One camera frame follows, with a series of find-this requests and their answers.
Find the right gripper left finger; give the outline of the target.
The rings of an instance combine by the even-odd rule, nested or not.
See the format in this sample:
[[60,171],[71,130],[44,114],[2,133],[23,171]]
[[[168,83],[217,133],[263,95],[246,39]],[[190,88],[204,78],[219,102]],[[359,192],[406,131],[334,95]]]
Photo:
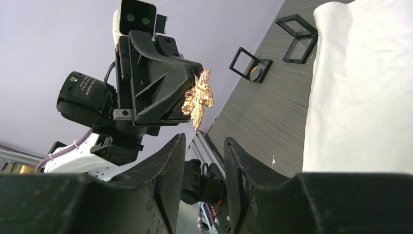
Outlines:
[[173,234],[186,136],[109,181],[89,174],[2,174],[3,234]]

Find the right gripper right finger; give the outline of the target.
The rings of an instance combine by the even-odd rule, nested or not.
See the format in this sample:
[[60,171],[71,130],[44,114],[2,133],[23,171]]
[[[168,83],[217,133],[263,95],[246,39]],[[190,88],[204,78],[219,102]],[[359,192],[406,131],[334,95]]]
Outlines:
[[413,177],[408,174],[299,173],[288,178],[224,143],[234,234],[410,234]]

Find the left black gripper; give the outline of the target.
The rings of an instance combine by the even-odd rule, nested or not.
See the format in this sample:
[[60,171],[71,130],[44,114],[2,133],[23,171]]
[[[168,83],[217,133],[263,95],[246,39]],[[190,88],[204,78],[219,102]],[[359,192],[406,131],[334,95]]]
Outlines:
[[116,45],[118,129],[158,129],[189,122],[182,113],[185,92],[194,75],[203,71],[199,62],[180,56],[176,41],[167,36],[132,30]]

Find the gold leaf brooch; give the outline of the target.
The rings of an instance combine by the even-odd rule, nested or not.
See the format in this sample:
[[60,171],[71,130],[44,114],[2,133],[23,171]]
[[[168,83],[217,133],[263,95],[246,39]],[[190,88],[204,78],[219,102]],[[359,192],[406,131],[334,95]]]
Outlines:
[[185,101],[181,111],[185,116],[190,116],[195,131],[201,126],[205,107],[214,106],[214,97],[210,84],[210,70],[203,70],[199,76],[194,74],[195,83],[186,91]]

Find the white t-shirt with daisy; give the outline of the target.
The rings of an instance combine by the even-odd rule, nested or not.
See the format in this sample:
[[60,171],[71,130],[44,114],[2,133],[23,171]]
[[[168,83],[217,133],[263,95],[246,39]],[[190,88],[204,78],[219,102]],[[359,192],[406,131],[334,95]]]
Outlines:
[[304,172],[413,172],[413,3],[332,1],[319,32]]

